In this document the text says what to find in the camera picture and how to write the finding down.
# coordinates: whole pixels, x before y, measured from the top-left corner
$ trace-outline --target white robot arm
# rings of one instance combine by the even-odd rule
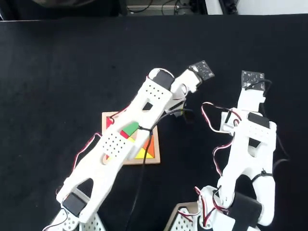
[[[73,230],[79,222],[89,222],[109,194],[123,162],[137,155],[163,112],[183,108],[188,92],[195,92],[203,81],[213,76],[205,61],[191,65],[177,78],[162,68],[149,73],[129,106],[80,160],[58,192],[57,201],[75,219],[75,225],[65,230]],[[146,104],[152,106],[148,111],[143,110]],[[120,135],[122,128],[132,122],[138,122],[140,128],[135,142]],[[111,157],[107,162],[104,161],[106,155]],[[90,198],[77,188],[87,179],[93,180]]]
[[[215,159],[217,150],[231,146],[228,164],[222,172],[214,160],[220,175],[217,188],[196,188],[199,195],[197,214],[179,212],[178,216],[192,220],[192,230],[258,231],[257,224],[268,226],[273,220],[275,181],[272,161],[276,124],[258,112],[259,104],[265,100],[264,82],[262,73],[242,72],[242,91],[237,108],[222,112],[219,131],[211,127],[203,112],[212,130],[229,133],[233,139],[213,151]],[[256,200],[235,191],[236,181],[241,175],[250,178]]]

